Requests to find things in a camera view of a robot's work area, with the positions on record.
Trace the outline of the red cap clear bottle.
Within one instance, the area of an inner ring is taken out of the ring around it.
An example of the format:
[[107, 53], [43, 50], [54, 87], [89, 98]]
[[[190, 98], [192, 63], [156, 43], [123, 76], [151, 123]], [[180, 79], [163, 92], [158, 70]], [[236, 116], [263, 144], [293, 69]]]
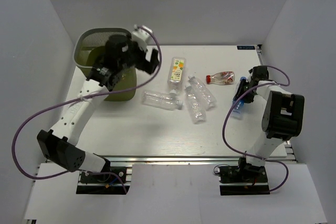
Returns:
[[220, 86], [232, 84], [235, 81], [235, 74], [233, 71], [222, 71], [213, 75], [206, 76], [207, 84], [216, 84]]

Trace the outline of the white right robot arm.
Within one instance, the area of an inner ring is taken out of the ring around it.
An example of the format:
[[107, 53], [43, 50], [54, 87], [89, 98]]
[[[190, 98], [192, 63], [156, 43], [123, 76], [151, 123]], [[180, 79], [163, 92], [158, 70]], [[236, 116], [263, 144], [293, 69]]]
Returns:
[[245, 182], [263, 172], [265, 160], [280, 144], [300, 134], [305, 105], [304, 96], [287, 92], [274, 81], [269, 85], [268, 67], [256, 66], [249, 73], [248, 78], [240, 79], [233, 98], [234, 110], [252, 103], [255, 96], [262, 97], [266, 106], [259, 138], [238, 161], [237, 175]]

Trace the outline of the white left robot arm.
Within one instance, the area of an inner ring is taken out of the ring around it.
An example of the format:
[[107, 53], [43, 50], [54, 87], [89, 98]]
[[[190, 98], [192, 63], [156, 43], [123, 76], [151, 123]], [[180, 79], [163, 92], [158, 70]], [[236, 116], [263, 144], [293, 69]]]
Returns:
[[150, 34], [135, 30], [130, 36], [112, 35], [104, 51], [95, 60], [81, 90], [78, 102], [72, 103], [49, 131], [37, 135], [43, 155], [69, 172], [85, 170], [101, 182], [110, 178], [109, 160], [77, 147], [79, 137], [97, 106], [114, 90], [125, 70], [137, 68], [152, 74], [159, 65], [158, 51], [146, 60]]

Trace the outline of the blue label crushed bottle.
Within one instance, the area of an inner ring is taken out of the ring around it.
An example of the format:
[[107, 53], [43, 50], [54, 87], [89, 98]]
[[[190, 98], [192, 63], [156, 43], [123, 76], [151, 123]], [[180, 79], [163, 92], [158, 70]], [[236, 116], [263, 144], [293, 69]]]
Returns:
[[[235, 93], [235, 96], [233, 97], [232, 104], [234, 104], [236, 102], [237, 98], [239, 98], [239, 96], [240, 96], [239, 92], [244, 87], [245, 82], [246, 82], [246, 77], [241, 77], [240, 80], [239, 80], [239, 83], [236, 86], [236, 93]], [[241, 120], [243, 118], [243, 107], [244, 107], [244, 100], [240, 100], [237, 103], [237, 105], [233, 108], [230, 116], [232, 118]]]

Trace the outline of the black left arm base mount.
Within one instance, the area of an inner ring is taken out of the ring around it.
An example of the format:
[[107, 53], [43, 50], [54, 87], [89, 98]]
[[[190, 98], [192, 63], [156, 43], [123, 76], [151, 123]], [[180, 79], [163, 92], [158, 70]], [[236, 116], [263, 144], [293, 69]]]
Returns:
[[132, 164], [110, 160], [110, 167], [103, 175], [93, 175], [80, 170], [76, 194], [125, 195], [131, 185]]

